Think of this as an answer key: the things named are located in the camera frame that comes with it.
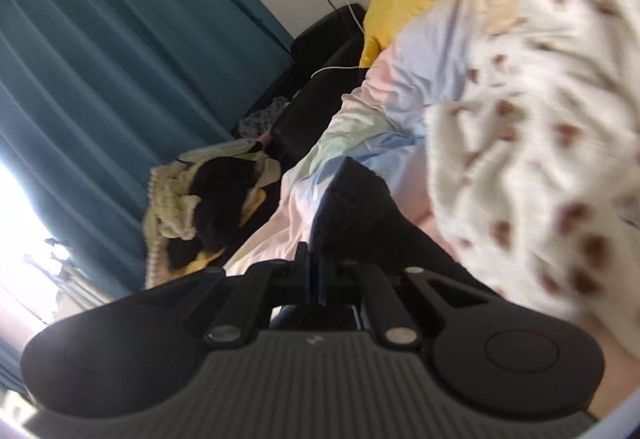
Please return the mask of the black jeans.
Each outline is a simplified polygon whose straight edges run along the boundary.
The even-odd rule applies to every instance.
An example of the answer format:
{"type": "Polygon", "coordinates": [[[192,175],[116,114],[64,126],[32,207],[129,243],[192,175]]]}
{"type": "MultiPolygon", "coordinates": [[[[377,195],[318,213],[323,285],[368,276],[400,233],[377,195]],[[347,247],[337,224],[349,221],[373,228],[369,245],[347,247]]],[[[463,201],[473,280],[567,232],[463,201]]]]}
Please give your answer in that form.
{"type": "MultiPolygon", "coordinates": [[[[442,334],[485,336],[496,326],[489,308],[497,295],[452,259],[400,212],[385,181],[355,159],[346,158],[323,194],[312,222],[309,258],[374,263],[419,327],[423,341],[442,334]]],[[[272,320],[282,331],[353,331],[362,327],[354,306],[320,299],[285,306],[272,320]]]]}

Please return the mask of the yellow garment on pile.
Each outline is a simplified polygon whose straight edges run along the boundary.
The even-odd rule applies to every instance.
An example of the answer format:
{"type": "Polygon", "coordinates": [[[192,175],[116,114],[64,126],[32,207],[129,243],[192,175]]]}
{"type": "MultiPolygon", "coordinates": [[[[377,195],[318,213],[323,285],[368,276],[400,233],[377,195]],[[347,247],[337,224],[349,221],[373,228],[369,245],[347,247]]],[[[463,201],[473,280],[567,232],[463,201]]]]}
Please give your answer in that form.
{"type": "Polygon", "coordinates": [[[196,208],[193,240],[170,240],[167,244],[168,275],[173,279],[205,269],[209,263],[222,267],[244,242],[257,231],[272,214],[277,199],[264,188],[250,193],[239,208],[224,202],[204,200],[204,207],[196,208]]]}

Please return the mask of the black garment on pile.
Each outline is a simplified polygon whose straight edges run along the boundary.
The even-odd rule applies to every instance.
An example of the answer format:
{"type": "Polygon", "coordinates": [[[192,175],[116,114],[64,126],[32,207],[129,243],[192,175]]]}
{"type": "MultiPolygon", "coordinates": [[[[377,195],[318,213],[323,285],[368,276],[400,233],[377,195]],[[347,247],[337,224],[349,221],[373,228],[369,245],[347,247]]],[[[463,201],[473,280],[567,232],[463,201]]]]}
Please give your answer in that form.
{"type": "Polygon", "coordinates": [[[256,162],[239,157],[216,157],[204,162],[190,184],[189,194],[200,199],[193,211],[192,240],[170,239],[168,270],[186,269],[201,251],[215,255],[222,265],[238,248],[242,208],[257,181],[256,162]]]}

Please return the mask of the cream knitted blanket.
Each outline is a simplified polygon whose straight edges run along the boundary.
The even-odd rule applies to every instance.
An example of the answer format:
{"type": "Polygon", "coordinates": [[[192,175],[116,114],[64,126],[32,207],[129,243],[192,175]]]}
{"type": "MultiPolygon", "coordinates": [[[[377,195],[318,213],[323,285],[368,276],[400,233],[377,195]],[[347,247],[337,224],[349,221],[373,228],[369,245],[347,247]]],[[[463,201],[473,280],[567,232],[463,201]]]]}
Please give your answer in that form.
{"type": "Polygon", "coordinates": [[[282,177],[280,162],[269,157],[262,149],[262,144],[253,140],[206,146],[186,152],[167,165],[153,168],[148,188],[149,206],[142,222],[146,246],[145,286],[148,289],[172,281],[167,269],[169,266],[168,241],[170,239],[188,241],[195,237],[195,230],[191,225],[193,211],[200,199],[189,194],[190,184],[198,168],[204,162],[216,157],[254,160],[257,181],[250,189],[250,193],[258,188],[264,188],[277,199],[274,209],[278,206],[282,177]]]}

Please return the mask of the pastel pink bed sheet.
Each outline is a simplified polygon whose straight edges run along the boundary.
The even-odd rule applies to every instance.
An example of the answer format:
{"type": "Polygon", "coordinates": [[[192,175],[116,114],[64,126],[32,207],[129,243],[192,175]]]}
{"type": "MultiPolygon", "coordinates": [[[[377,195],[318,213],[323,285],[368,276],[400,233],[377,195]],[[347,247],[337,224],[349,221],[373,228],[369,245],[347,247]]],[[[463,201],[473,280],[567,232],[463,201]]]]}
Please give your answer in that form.
{"type": "MultiPolygon", "coordinates": [[[[322,196],[346,158],[378,173],[400,211],[461,263],[435,219],[425,114],[434,104],[461,98],[474,27],[472,8],[464,0],[440,0],[412,20],[376,59],[363,84],[345,96],[317,144],[285,175],[278,210],[233,255],[229,271],[242,273],[258,260],[291,257],[295,242],[310,234],[322,196]]],[[[603,348],[604,379],[591,404],[595,415],[612,413],[638,389],[639,311],[630,323],[608,324],[580,303],[563,311],[518,304],[577,324],[603,348]]]]}

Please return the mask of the black sofa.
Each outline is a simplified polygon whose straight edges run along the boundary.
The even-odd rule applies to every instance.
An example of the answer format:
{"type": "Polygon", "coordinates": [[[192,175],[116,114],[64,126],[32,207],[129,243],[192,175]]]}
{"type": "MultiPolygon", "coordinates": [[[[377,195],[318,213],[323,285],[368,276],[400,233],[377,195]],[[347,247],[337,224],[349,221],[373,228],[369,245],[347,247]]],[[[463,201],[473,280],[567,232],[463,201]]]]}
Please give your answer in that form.
{"type": "Polygon", "coordinates": [[[363,81],[359,25],[366,10],[341,6],[316,21],[292,44],[292,65],[239,121],[232,134],[256,138],[268,132],[269,153],[288,167],[308,154],[342,107],[342,96],[363,81]]]}

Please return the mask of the white heart pattern fleece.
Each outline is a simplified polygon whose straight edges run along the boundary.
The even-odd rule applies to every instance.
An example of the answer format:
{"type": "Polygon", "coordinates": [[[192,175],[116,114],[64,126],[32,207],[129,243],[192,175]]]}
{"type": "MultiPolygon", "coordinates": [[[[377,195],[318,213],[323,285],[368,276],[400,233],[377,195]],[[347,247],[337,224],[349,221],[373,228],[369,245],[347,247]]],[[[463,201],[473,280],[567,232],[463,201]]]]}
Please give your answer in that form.
{"type": "Polygon", "coordinates": [[[518,303],[639,311],[639,0],[464,0],[461,98],[425,114],[440,233],[518,303]]]}

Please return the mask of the teal curtain right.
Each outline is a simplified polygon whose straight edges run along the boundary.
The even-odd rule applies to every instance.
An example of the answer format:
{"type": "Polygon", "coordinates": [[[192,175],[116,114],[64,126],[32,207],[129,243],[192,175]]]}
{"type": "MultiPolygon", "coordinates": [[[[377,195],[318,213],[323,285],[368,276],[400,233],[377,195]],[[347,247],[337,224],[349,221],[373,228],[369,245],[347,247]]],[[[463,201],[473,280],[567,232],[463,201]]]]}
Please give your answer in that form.
{"type": "Polygon", "coordinates": [[[76,265],[140,291],[154,166],[227,141],[291,66],[260,0],[1,0],[1,159],[76,265]]]}

